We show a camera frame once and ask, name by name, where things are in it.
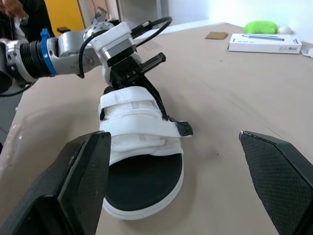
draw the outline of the white sole edge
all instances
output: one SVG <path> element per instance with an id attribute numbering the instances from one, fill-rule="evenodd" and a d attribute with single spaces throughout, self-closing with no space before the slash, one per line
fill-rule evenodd
<path id="1" fill-rule="evenodd" d="M 180 191 L 183 179 L 184 179 L 184 165 L 182 163 L 182 171 L 175 188 L 173 188 L 173 190 L 158 203 L 145 209 L 126 212 L 111 206 L 111 204 L 108 203 L 106 198 L 104 198 L 102 208 L 113 217 L 123 220 L 138 220 L 149 217 L 167 207 L 175 199 L 175 197 Z"/>

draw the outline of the person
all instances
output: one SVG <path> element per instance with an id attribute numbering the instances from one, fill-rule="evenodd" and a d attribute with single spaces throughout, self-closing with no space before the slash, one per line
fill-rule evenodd
<path id="1" fill-rule="evenodd" d="M 54 37 L 44 0 L 0 0 L 2 40 L 40 41 L 43 28 Z"/>

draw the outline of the velcro strap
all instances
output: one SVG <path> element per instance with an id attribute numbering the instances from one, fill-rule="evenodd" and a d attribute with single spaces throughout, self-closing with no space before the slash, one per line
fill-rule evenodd
<path id="1" fill-rule="evenodd" d="M 188 137 L 193 134 L 188 122 L 170 122 L 139 116 L 122 116 L 100 123 L 100 130 L 111 136 L 123 134 L 146 134 L 164 137 Z"/>
<path id="2" fill-rule="evenodd" d="M 128 102 L 143 100 L 151 100 L 155 102 L 155 99 L 146 88 L 127 87 L 101 96 L 100 109 L 102 110 L 116 104 L 125 104 Z"/>

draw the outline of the beige table surface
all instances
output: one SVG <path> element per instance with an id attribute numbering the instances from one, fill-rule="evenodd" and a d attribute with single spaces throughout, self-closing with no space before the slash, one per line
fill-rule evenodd
<path id="1" fill-rule="evenodd" d="M 285 139 L 313 162 L 313 59 L 228 52 L 230 36 L 204 39 L 210 31 L 242 29 L 189 29 L 139 48 L 143 60 L 166 55 L 147 77 L 168 113 L 194 128 L 194 136 L 182 140 L 185 178 L 174 202 L 149 218 L 121 221 L 102 211 L 98 235 L 278 234 L 254 190 L 238 134 Z M 98 67 L 84 80 L 43 78 L 25 92 L 0 157 L 0 225 L 68 141 L 98 130 L 105 87 Z"/>

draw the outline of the yellow door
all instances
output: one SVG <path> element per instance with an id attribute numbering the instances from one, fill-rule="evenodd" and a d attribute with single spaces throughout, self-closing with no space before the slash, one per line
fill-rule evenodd
<path id="1" fill-rule="evenodd" d="M 61 35 L 57 31 L 61 27 L 67 27 L 71 31 L 84 29 L 77 0 L 45 0 L 45 4 L 55 36 Z"/>

